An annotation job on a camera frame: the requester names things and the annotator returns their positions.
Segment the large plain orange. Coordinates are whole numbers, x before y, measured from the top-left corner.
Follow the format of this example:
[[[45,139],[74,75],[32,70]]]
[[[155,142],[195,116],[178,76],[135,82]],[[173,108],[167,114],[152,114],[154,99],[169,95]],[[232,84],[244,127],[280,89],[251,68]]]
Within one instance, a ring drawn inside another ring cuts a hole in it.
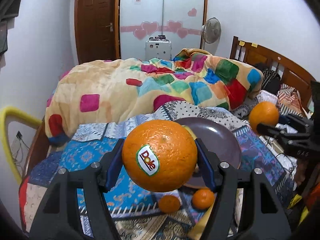
[[[248,121],[251,129],[257,132],[257,125],[260,123],[276,126],[279,120],[279,111],[272,102],[263,101],[258,103],[250,112]]]

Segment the white electric fan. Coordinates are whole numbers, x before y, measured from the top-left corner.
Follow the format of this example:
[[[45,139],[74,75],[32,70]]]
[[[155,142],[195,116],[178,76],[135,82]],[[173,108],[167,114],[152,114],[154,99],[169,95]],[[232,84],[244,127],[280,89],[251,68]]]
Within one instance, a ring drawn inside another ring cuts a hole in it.
[[[208,19],[202,26],[201,33],[201,49],[204,50],[206,44],[212,44],[216,42],[221,36],[221,24],[220,21],[212,17]]]

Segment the wooden headboard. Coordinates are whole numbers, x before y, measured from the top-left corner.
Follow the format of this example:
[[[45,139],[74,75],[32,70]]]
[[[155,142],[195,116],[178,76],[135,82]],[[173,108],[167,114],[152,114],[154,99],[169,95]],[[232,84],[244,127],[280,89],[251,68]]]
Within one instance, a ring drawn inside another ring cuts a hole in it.
[[[264,64],[280,75],[282,83],[299,91],[304,109],[310,105],[311,81],[315,78],[291,59],[261,45],[242,41],[237,36],[233,37],[229,58],[252,66],[258,63]]]

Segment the long sugarcane stick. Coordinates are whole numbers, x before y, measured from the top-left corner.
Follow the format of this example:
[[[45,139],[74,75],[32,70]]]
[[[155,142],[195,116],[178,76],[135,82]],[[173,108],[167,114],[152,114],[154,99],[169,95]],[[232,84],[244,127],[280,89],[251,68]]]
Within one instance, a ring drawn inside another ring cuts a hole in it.
[[[211,211],[213,209],[213,204],[209,207],[209,209],[206,211],[206,213],[202,216],[202,218],[196,223],[196,225],[191,229],[191,231],[188,233],[188,237],[193,240],[200,240],[204,229],[207,225],[207,222],[209,220]]]

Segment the white box appliance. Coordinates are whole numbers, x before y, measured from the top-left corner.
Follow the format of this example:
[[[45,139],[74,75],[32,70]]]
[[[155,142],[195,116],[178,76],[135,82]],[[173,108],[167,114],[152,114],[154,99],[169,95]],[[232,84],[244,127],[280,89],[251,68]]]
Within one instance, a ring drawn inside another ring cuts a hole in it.
[[[145,42],[145,59],[171,60],[172,45],[165,35],[150,37]]]

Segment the colourful patchwork blanket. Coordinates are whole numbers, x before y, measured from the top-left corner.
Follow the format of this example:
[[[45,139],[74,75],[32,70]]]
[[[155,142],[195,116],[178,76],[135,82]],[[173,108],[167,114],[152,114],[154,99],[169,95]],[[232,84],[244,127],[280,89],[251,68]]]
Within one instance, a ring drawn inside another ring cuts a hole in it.
[[[256,96],[263,74],[252,65],[183,49],[172,60],[95,60],[73,67],[48,99],[44,130],[61,145],[80,124],[122,122],[171,101],[233,110]]]

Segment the brown wooden door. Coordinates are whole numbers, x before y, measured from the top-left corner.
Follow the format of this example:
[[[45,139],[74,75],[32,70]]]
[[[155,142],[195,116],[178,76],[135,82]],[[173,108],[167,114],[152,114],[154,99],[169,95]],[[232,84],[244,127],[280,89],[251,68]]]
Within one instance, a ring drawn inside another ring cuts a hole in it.
[[[75,41],[80,64],[116,59],[115,1],[75,0]]]

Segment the white wardrobe with hearts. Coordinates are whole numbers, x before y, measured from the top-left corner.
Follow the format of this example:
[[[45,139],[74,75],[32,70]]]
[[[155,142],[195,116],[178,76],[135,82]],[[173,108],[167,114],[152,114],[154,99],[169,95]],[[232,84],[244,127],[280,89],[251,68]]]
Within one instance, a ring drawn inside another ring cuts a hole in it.
[[[171,55],[200,48],[205,0],[120,0],[120,56],[145,59],[145,44],[164,35]]]

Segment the small mandarin orange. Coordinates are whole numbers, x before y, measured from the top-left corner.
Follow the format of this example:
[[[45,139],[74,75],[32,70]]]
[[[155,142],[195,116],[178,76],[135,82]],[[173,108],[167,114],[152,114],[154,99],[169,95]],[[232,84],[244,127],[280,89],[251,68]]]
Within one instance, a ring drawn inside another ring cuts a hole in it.
[[[215,194],[210,189],[199,189],[192,197],[192,204],[196,209],[205,210],[211,207],[215,201]]]
[[[173,213],[180,209],[181,203],[177,197],[166,195],[158,201],[158,207],[162,213]]]

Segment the blue patterned bed cover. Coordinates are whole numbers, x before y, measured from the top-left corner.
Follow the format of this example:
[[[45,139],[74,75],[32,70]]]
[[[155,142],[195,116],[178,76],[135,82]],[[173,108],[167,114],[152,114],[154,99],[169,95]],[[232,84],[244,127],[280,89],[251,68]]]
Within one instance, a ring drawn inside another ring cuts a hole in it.
[[[287,239],[293,181],[221,107],[80,124],[20,188],[31,239]]]

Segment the dark brown round plate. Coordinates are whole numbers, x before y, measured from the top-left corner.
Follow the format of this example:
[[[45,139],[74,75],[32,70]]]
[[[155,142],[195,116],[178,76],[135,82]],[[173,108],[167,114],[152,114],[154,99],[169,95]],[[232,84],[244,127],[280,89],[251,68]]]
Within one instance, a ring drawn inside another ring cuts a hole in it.
[[[187,126],[200,139],[209,152],[225,161],[234,168],[239,168],[241,163],[241,149],[234,134],[212,120],[188,117],[176,120],[180,125]]]

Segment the large orange with sticker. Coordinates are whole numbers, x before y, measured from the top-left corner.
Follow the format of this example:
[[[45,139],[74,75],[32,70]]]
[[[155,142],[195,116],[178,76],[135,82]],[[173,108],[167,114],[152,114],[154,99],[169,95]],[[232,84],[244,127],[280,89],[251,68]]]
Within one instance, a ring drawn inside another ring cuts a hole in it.
[[[193,175],[197,147],[182,125],[152,120],[129,133],[121,156],[134,183],[148,191],[169,192],[183,186]]]

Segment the short sugarcane stick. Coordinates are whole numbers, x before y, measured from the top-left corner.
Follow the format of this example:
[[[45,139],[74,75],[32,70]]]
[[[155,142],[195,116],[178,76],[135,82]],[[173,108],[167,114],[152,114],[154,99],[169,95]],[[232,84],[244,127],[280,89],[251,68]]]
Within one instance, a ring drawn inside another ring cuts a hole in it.
[[[192,136],[193,140],[197,139],[197,136],[195,135],[195,133],[191,130],[190,127],[183,125],[183,127],[190,133],[190,135]]]

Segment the yellow foam tube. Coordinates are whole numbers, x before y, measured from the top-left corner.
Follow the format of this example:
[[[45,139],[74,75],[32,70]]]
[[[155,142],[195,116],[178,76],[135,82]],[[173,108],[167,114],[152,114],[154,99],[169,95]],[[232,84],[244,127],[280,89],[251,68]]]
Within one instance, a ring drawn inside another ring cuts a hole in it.
[[[17,140],[14,131],[18,131],[18,128],[22,125],[37,130],[41,123],[42,121],[39,118],[36,118],[17,107],[5,106],[1,108],[1,144],[3,147],[3,155],[18,185],[20,185],[22,181],[22,175],[16,166],[11,151],[12,143],[14,140]]]

